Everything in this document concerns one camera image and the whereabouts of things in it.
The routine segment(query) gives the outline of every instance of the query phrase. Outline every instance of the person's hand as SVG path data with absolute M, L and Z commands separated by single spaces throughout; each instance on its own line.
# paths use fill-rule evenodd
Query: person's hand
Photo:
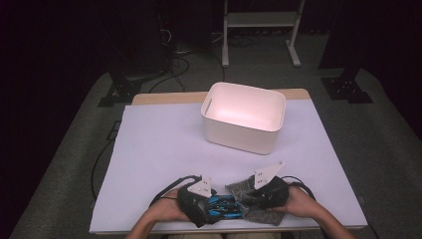
M 168 191 L 162 198 L 152 204 L 144 214 L 155 221 L 189 221 L 177 205 L 178 188 Z
M 314 218 L 320 213 L 322 207 L 310 198 L 299 187 L 289 187 L 290 196 L 284 206 L 271 208 L 273 211 L 287 212 L 299 217 Z

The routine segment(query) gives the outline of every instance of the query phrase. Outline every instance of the white plastic bin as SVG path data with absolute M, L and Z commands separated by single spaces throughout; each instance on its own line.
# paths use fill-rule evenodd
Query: white plastic bin
M 285 116 L 286 97 L 278 92 L 216 83 L 201 108 L 205 137 L 214 143 L 268 154 Z

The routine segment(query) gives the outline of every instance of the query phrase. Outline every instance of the table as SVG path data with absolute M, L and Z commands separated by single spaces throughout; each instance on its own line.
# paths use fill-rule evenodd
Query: table
M 295 40 L 298 35 L 299 24 L 302 19 L 305 0 L 299 2 L 296 12 L 242 12 L 229 13 L 228 0 L 224 1 L 224 20 L 223 20 L 223 47 L 222 47 L 222 65 L 229 67 L 229 47 L 227 36 L 229 28 L 239 27 L 292 27 L 292 36 L 286 41 L 293 65 L 299 67 L 301 61 L 295 49 Z
M 217 145 L 202 133 L 206 93 L 137 95 L 126 107 L 91 223 L 91 233 L 126 233 L 152 198 L 186 175 L 211 177 L 213 188 L 246 179 L 255 169 L 282 160 L 278 176 L 300 178 L 347 228 L 366 219 L 329 142 L 307 91 L 278 90 L 287 98 L 275 150 L 259 155 Z M 152 234 L 318 229 L 311 219 L 286 215 L 279 226 L 226 220 L 196 228 L 189 222 L 158 223 Z

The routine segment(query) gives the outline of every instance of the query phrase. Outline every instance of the gray carpet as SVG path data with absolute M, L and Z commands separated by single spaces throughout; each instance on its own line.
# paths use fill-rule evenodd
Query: gray carpet
M 320 80 L 341 70 L 318 70 L 327 35 L 299 35 L 296 43 L 302 66 L 294 68 L 280 37 L 262 37 L 249 47 L 230 48 L 230 67 L 221 68 L 214 55 L 196 53 L 183 59 L 188 71 L 179 77 L 186 92 L 208 91 L 223 81 L 265 89 L 303 88 L 309 91 L 367 220 L 382 239 L 422 238 L 422 142 L 386 97 L 380 83 L 361 70 L 356 80 L 373 104 L 332 101 Z M 174 72 L 186 64 L 174 61 Z M 154 80 L 143 84 L 147 93 Z M 107 134 L 121 120 L 125 104 L 98 108 L 111 86 L 105 74 L 93 86 L 57 150 L 12 238 L 98 238 L 89 234 L 94 199 L 91 172 L 107 144 Z M 154 88 L 155 93 L 180 92 L 174 80 Z M 101 155 L 94 187 L 101 187 L 112 144 Z M 355 230 L 359 238 L 375 238 L 368 228 Z M 317 231 L 294 233 L 296 238 L 322 238 Z

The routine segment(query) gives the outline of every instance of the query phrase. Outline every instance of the dark background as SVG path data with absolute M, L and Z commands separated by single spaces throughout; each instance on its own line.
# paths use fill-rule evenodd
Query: dark background
M 231 0 L 230 9 L 296 8 L 290 0 L 253 2 Z M 153 19 L 157 6 L 152 0 L 7 0 L 0 4 L 4 136 L 0 238 L 6 238 L 96 80 L 106 72 L 127 67 L 165 70 L 166 52 L 159 44 L 158 25 L 167 24 L 176 37 L 200 44 L 207 31 L 222 29 L 223 1 L 173 1 L 174 11 L 165 12 L 165 22 Z M 420 10 L 420 4 L 410 0 L 308 1 L 300 28 L 305 34 L 330 31 L 320 67 L 343 68 L 350 59 L 358 61 L 378 78 L 419 137 Z M 196 24 L 186 26 L 187 22 Z M 136 28 L 144 31 L 131 31 Z M 155 62 L 148 64 L 144 60 L 151 59 L 151 54 L 156 56 L 152 58 Z

